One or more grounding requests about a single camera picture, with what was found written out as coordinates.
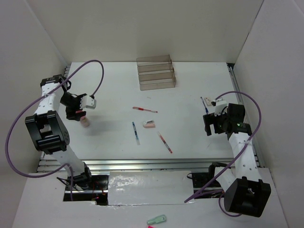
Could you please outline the pink crayon tube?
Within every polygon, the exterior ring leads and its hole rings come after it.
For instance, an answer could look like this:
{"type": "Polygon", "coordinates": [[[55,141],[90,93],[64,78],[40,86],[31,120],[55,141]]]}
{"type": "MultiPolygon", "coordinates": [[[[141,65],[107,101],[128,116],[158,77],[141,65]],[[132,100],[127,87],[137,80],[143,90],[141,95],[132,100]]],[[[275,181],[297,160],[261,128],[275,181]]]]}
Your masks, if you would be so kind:
{"type": "Polygon", "coordinates": [[[80,118],[80,123],[84,128],[87,128],[90,125],[90,121],[88,120],[88,118],[86,116],[82,116],[80,118]]]}

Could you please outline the red gel pen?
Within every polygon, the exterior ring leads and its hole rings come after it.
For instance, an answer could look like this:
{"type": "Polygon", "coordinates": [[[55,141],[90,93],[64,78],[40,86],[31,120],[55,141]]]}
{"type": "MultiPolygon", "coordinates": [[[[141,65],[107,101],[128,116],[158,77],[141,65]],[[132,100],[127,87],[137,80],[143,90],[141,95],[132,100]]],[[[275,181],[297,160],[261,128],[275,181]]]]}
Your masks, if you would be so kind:
{"type": "Polygon", "coordinates": [[[152,112],[152,113],[158,113],[158,111],[155,111],[155,110],[145,109],[145,108],[136,107],[136,106],[132,107],[132,109],[140,110],[140,111],[146,111],[146,112],[152,112]]]}
{"type": "Polygon", "coordinates": [[[164,145],[166,146],[167,150],[172,154],[172,150],[171,148],[169,147],[169,145],[166,143],[165,139],[163,138],[163,136],[160,134],[160,132],[157,132],[159,138],[162,140],[162,142],[164,143],[164,145]]]}

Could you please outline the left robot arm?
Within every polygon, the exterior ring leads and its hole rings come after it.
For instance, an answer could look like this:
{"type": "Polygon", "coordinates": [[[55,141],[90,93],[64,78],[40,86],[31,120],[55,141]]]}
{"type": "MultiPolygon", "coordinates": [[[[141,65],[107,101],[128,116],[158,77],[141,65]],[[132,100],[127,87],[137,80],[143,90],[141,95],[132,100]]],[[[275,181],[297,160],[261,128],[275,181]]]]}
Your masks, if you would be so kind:
{"type": "Polygon", "coordinates": [[[96,100],[87,94],[68,92],[71,82],[64,80],[62,75],[55,75],[41,81],[43,99],[35,113],[26,117],[25,124],[35,148],[56,159],[60,165],[67,163],[67,182],[87,190],[93,186],[94,178],[88,166],[71,149],[69,132],[58,111],[59,106],[64,105],[66,118],[79,122],[86,118],[84,109],[95,109],[96,100]]]}

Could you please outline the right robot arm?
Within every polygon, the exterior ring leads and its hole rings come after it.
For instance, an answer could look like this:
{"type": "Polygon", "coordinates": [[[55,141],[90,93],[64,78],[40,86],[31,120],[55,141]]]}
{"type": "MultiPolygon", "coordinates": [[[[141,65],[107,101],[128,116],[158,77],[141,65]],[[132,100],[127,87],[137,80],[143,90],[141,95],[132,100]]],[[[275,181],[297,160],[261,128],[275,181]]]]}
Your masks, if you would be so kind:
{"type": "Polygon", "coordinates": [[[271,194],[270,184],[263,182],[256,164],[249,124],[244,123],[243,105],[228,104],[220,99],[213,101],[215,111],[203,116],[205,132],[226,134],[232,148],[234,171],[225,170],[225,164],[214,162],[209,167],[208,183],[220,185],[224,191],[224,208],[237,214],[260,217],[271,194]]]}

